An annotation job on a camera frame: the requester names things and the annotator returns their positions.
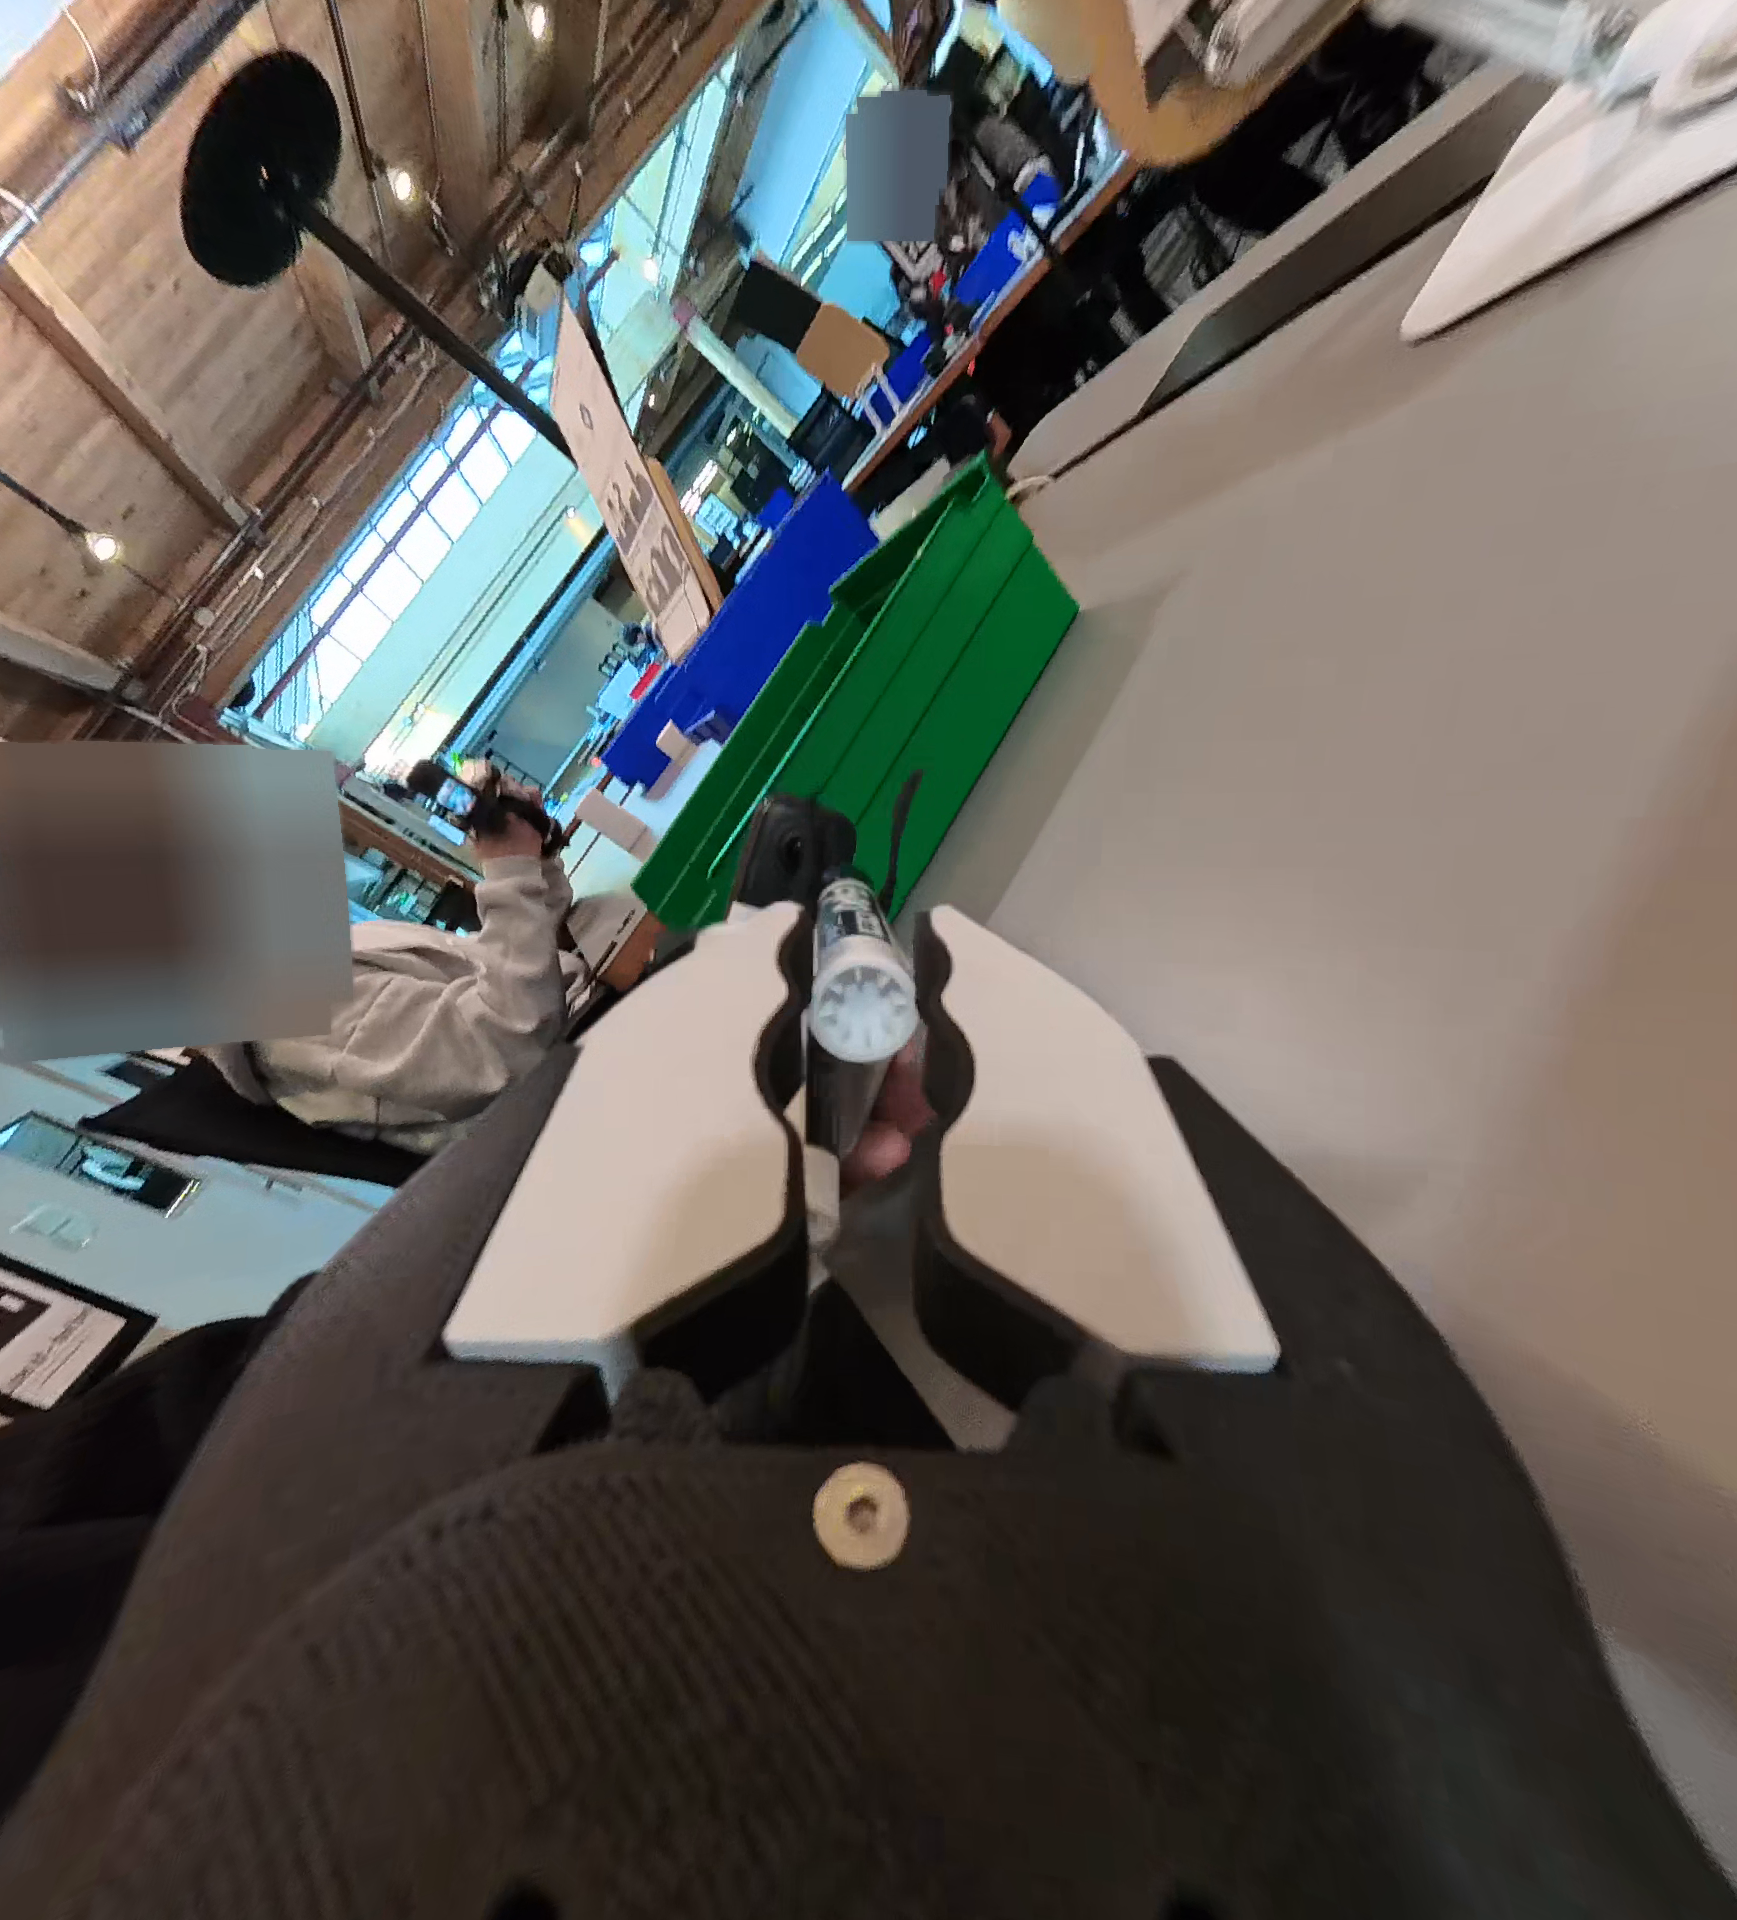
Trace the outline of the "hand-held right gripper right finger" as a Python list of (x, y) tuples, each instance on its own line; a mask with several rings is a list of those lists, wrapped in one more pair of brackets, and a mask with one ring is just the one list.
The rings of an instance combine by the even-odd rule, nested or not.
[(1281, 1339), (1143, 1045), (966, 912), (916, 921), (938, 1118), (913, 1280), (958, 1372), (1268, 1372)]

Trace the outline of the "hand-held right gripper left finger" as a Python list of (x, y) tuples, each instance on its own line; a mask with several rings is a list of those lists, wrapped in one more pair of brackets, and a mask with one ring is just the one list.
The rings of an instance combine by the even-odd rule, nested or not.
[(457, 1361), (570, 1361), (624, 1385), (736, 1385), (810, 1292), (799, 905), (741, 907), (574, 1045), (442, 1325)]

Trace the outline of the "green plastic bin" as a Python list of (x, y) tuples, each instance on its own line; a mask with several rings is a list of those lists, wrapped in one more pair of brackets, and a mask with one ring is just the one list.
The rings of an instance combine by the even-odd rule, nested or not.
[(669, 931), (721, 918), (756, 807), (791, 794), (854, 819), (899, 912), (1075, 616), (989, 458), (958, 464), (832, 587), (663, 829), (641, 902)]

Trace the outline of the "person's left hand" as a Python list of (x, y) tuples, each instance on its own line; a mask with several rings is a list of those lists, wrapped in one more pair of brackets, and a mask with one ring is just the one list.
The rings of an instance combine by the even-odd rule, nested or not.
[(908, 1058), (887, 1063), (872, 1114), (839, 1160), (839, 1193), (851, 1194), (890, 1179), (934, 1118), (921, 1063)]

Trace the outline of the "wooden edged table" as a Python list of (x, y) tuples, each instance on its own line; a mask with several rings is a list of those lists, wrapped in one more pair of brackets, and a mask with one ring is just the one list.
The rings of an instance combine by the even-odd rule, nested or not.
[(593, 879), (595, 870), (600, 879), (618, 879), (618, 886), (607, 886), (597, 894), (577, 894), (567, 917), (573, 952), (581, 956), (595, 986), (627, 991), (655, 960), (663, 924), (632, 887), (643, 864), (645, 860), (627, 856), (595, 832), (570, 864), (570, 879)]

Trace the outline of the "blue plastic bin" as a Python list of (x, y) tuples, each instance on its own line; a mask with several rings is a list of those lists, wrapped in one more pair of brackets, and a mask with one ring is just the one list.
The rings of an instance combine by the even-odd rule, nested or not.
[(600, 754), (607, 771), (652, 788), (672, 764), (663, 732), (728, 742), (800, 630), (828, 616), (832, 587), (873, 546), (854, 498), (822, 475), (773, 530), (687, 657), (641, 697)]

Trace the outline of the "black office chair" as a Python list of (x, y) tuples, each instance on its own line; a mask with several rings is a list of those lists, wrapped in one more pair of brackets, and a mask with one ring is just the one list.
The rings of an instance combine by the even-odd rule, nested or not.
[(425, 1156), (407, 1148), (314, 1128), (240, 1097), (208, 1059), (188, 1059), (156, 1084), (82, 1118), (82, 1128), (158, 1152), (219, 1159), (274, 1173), (404, 1187)]

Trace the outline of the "sign on easel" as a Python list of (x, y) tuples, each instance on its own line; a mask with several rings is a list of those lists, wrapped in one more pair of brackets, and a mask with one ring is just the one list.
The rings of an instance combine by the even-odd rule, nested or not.
[(570, 292), (559, 310), (548, 412), (641, 594), (663, 657), (687, 659), (708, 633), (721, 591), (665, 470), (641, 451), (607, 357)]

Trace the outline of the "black knit sweater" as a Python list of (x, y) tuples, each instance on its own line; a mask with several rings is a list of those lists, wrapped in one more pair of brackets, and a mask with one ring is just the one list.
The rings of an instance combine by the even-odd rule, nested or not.
[(182, 1331), (0, 1425), (0, 1682), (78, 1691), (147, 1537), (291, 1306)]

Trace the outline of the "grey flat pad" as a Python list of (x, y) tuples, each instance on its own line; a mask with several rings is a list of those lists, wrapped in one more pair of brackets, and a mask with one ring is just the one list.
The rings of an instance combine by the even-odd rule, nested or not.
[(1334, 299), (1478, 191), (1480, 174), (1441, 148), (1409, 158), (1381, 178), (1362, 167), (1348, 172), (1307, 206), (1312, 224), (1291, 220), (1244, 253), (1241, 282), (1193, 322), (1135, 416), (1154, 416), (1306, 310)]

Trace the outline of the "black disc on pole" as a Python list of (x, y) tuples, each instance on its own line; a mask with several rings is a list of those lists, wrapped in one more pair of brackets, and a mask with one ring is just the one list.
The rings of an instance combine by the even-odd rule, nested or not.
[(254, 291), (284, 277), (305, 240), (315, 241), (570, 457), (549, 412), (332, 220), (328, 196), (339, 161), (342, 110), (325, 72), (295, 50), (244, 61), (215, 92), (182, 161), (181, 224), (195, 265), (219, 285)]

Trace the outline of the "white board with black edge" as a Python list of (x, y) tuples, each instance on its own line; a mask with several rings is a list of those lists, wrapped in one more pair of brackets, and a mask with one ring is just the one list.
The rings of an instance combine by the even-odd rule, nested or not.
[(1518, 137), (1408, 306), (1430, 340), (1737, 172), (1737, 47), (1660, 61), (1611, 106), (1554, 98)]

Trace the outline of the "clear plastic stand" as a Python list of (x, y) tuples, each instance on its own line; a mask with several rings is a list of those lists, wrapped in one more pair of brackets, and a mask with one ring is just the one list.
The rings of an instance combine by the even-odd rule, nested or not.
[(1601, 106), (1640, 102), (1670, 123), (1737, 98), (1737, 3), (1368, 3), (1529, 76), (1585, 88)]

